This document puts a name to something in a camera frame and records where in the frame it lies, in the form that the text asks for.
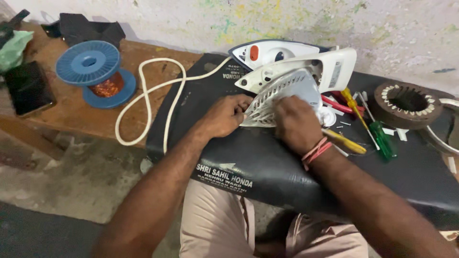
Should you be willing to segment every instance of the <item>copper wire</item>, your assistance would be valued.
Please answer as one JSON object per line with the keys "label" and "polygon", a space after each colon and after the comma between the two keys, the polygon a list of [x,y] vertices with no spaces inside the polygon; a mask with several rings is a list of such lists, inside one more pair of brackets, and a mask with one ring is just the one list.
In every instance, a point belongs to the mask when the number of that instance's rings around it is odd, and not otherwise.
{"label": "copper wire", "polygon": [[119,72],[114,73],[107,80],[93,86],[89,89],[98,97],[107,98],[115,96],[124,87],[124,81]]}

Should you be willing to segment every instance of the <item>white power cord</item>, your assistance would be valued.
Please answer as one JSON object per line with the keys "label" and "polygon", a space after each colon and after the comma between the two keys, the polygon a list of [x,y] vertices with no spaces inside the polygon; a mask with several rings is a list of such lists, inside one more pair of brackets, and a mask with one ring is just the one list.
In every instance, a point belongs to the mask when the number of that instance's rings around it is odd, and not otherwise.
{"label": "white power cord", "polygon": [[[174,112],[175,105],[179,101],[180,94],[182,93],[183,87],[185,86],[185,82],[186,81],[191,81],[191,80],[199,80],[199,79],[211,76],[212,74],[216,73],[230,59],[231,59],[231,57],[227,57],[225,60],[223,60],[223,62],[221,64],[219,64],[215,69],[213,69],[209,73],[206,73],[206,74],[200,75],[200,76],[188,77],[188,78],[186,77],[186,71],[185,71],[185,68],[183,67],[183,65],[181,63],[179,63],[178,61],[174,60],[174,59],[170,59],[170,58],[153,58],[153,59],[150,59],[150,60],[142,62],[139,65],[139,75],[140,75],[140,79],[141,79],[141,83],[142,83],[143,94],[137,96],[133,101],[131,101],[121,111],[121,113],[118,115],[118,118],[117,118],[116,124],[115,124],[116,139],[119,141],[119,143],[121,143],[122,145],[125,145],[125,146],[131,146],[131,145],[139,143],[147,135],[148,130],[150,130],[150,127],[151,127],[151,106],[150,106],[150,98],[148,97],[148,94],[153,92],[153,91],[155,91],[155,90],[157,90],[157,89],[159,89],[159,88],[161,88],[161,87],[164,87],[166,85],[181,81],[182,83],[180,84],[179,91],[177,92],[177,95],[175,96],[174,101],[172,102],[172,105],[171,105],[171,107],[169,109],[168,117],[166,119],[166,126],[165,126],[165,129],[164,129],[164,140],[163,140],[163,144],[162,144],[162,148],[163,148],[164,154],[166,154],[166,152],[168,150],[169,125],[170,125],[172,113]],[[145,83],[145,77],[144,77],[142,68],[146,64],[153,63],[153,62],[158,62],[158,61],[169,61],[169,62],[173,62],[174,64],[178,65],[180,67],[180,69],[182,70],[183,77],[179,78],[179,79],[170,80],[168,82],[162,83],[160,85],[157,85],[157,86],[147,90],[146,83]],[[132,105],[134,105],[141,98],[145,98],[145,104],[146,104],[147,116],[148,116],[145,129],[144,129],[143,133],[137,139],[135,139],[133,141],[124,141],[123,139],[121,139],[121,136],[119,135],[119,124],[121,123],[121,119],[123,118],[123,116],[126,113],[126,111],[128,109],[130,109],[132,107]]]}

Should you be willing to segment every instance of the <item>green screwdriver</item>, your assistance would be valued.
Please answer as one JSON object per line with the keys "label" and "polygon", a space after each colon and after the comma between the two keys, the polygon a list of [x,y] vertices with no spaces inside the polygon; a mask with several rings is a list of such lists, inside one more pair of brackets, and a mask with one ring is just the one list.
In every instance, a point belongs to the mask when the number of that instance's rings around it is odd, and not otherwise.
{"label": "green screwdriver", "polygon": [[397,157],[397,149],[394,146],[394,143],[392,143],[391,139],[389,136],[387,136],[383,129],[382,129],[382,123],[380,121],[376,121],[373,115],[370,112],[370,109],[368,108],[367,103],[365,102],[364,98],[362,97],[362,94],[358,92],[358,97],[362,101],[363,106],[367,110],[368,114],[370,115],[371,120],[373,121],[369,125],[369,129],[373,136],[375,137],[376,142],[378,143],[380,147],[380,152],[382,155],[387,159],[391,160]]}

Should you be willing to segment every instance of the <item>hand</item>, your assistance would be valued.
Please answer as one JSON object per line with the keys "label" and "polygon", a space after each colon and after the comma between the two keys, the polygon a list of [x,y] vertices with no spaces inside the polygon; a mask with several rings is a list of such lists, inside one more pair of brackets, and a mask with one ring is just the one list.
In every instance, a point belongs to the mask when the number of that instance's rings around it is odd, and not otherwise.
{"label": "hand", "polygon": [[292,150],[304,156],[324,137],[313,108],[297,96],[275,103],[276,135]]}
{"label": "hand", "polygon": [[228,136],[244,121],[244,111],[252,100],[244,94],[219,98],[195,126],[208,140]]}

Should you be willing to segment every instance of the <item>smartphone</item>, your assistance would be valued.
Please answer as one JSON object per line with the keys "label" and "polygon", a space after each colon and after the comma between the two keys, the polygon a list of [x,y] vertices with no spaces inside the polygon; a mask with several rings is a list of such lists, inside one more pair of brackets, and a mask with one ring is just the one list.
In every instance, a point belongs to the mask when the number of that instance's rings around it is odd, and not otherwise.
{"label": "smartphone", "polygon": [[27,117],[56,104],[45,73],[36,61],[9,70],[4,78],[17,116]]}

